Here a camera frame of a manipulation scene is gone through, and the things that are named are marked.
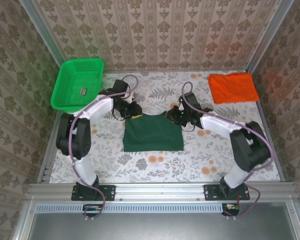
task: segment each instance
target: purple cable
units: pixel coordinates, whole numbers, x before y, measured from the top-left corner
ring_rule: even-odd
[[[123,81],[124,79],[128,78],[128,77],[134,77],[135,80],[136,80],[136,84],[135,84],[135,86],[134,86],[132,89],[130,89],[129,91],[124,91],[124,92],[119,92],[119,93],[113,93],[113,94],[110,94],[110,95],[107,95],[107,96],[102,96],[102,97],[100,97],[100,98],[94,100],[94,101],[91,102],[88,106],[86,106],[86,107],[85,107],[85,108],[84,108],[84,109],[83,109],[83,110],[82,110],[82,111],[81,111],[81,112],[73,119],[73,122],[72,122],[71,127],[70,127],[70,131],[69,131],[68,151],[69,151],[69,155],[70,155],[70,158],[71,158],[71,161],[72,161],[72,168],[73,168],[74,173],[77,175],[77,177],[79,178],[79,180],[81,180],[81,182],[82,182],[85,186],[87,186],[87,187],[89,187],[89,188],[91,188],[91,189],[93,189],[93,190],[96,190],[96,191],[102,196],[102,207],[101,207],[100,211],[98,212],[98,214],[96,214],[96,215],[94,216],[94,218],[98,217],[98,216],[101,214],[101,212],[104,210],[105,204],[106,204],[106,198],[105,198],[105,195],[104,195],[104,193],[103,193],[102,191],[100,191],[98,188],[96,188],[96,187],[94,187],[94,186],[91,186],[91,185],[89,185],[88,183],[86,183],[86,182],[81,178],[81,176],[80,176],[80,174],[78,173],[78,171],[76,170],[76,167],[75,167],[76,159],[74,159],[74,154],[73,154],[73,152],[72,152],[72,134],[73,134],[73,131],[74,131],[74,128],[75,128],[75,124],[76,124],[77,120],[79,119],[79,117],[80,117],[84,112],[88,111],[91,107],[93,107],[96,103],[98,103],[99,101],[102,101],[102,100],[104,100],[104,99],[107,99],[107,98],[111,98],[111,97],[115,97],[115,96],[120,96],[120,95],[123,95],[123,94],[129,94],[129,93],[133,92],[133,91],[136,89],[136,87],[137,87],[138,84],[139,84],[138,78],[137,78],[135,75],[133,75],[133,74],[129,74],[129,75],[124,76],[124,77],[122,78],[122,81]],[[88,216],[86,215],[86,210],[84,211],[83,214],[84,214],[84,216],[85,216],[86,218],[88,218]]]
[[[185,86],[186,86],[187,84],[190,84],[190,87],[191,87],[190,92],[192,91],[192,89],[193,89],[193,84],[192,84],[192,82],[186,81],[186,82],[183,84],[183,86],[182,86],[181,94],[182,94],[183,100],[185,101],[185,103],[186,103],[190,108],[192,108],[193,110],[197,111],[198,113],[202,113],[202,114],[205,114],[205,115],[214,117],[214,118],[221,119],[221,120],[223,120],[223,121],[225,121],[225,122],[228,122],[228,123],[237,125],[237,126],[243,128],[243,129],[249,131],[250,133],[252,133],[252,134],[256,135],[258,138],[260,138],[260,139],[264,142],[264,144],[267,146],[267,148],[269,149],[269,152],[270,152],[270,161],[269,161],[268,163],[266,163],[266,164],[260,166],[260,167],[254,168],[254,169],[248,174],[248,176],[243,180],[244,182],[247,181],[247,180],[252,176],[252,174],[253,174],[255,171],[258,171],[258,170],[260,170],[260,169],[264,169],[264,168],[270,166],[270,165],[273,163],[273,161],[274,161],[274,159],[275,159],[274,151],[273,151],[273,149],[271,148],[269,142],[268,142],[263,136],[261,136],[258,132],[252,130],[251,128],[249,128],[249,127],[247,127],[247,126],[245,126],[245,125],[243,125],[243,124],[241,124],[241,123],[238,123],[238,122],[236,122],[236,121],[230,120],[230,119],[228,119],[228,118],[226,118],[226,117],[220,116],[220,115],[215,114],[215,113],[205,112],[205,111],[199,110],[199,109],[195,108],[194,106],[192,106],[192,105],[187,101],[187,99],[186,99],[186,97],[185,97]],[[261,193],[260,193],[260,191],[259,191],[258,189],[254,188],[254,187],[252,187],[252,186],[250,186],[250,185],[248,185],[248,184],[246,184],[246,183],[244,183],[244,184],[245,184],[248,188],[251,188],[251,189],[255,190],[256,192],[258,192],[258,197],[255,199],[254,203],[252,204],[252,206],[251,206],[247,211],[245,211],[244,213],[239,214],[238,216],[236,216],[236,218],[237,218],[237,217],[241,217],[241,216],[247,214],[247,213],[248,213],[248,212],[249,212],[249,211],[257,204],[257,202],[259,201],[260,196],[261,196]]]

